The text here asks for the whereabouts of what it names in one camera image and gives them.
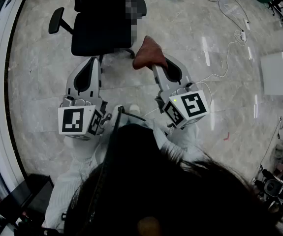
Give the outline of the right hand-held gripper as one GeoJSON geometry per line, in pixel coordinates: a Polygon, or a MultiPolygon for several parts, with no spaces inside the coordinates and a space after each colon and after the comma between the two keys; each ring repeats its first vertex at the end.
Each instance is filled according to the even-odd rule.
{"type": "Polygon", "coordinates": [[[176,58],[165,54],[168,69],[153,65],[152,70],[160,91],[156,97],[161,113],[174,128],[183,129],[210,113],[205,94],[189,82],[187,68],[176,58]]]}

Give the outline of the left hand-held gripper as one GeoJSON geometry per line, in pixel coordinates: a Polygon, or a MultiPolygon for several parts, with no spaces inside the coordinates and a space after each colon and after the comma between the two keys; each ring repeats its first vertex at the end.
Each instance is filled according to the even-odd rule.
{"type": "Polygon", "coordinates": [[[58,108],[59,134],[79,140],[90,140],[103,132],[107,102],[98,97],[100,62],[90,57],[70,74],[66,96],[58,108]],[[73,97],[92,97],[91,101],[73,97]]]}

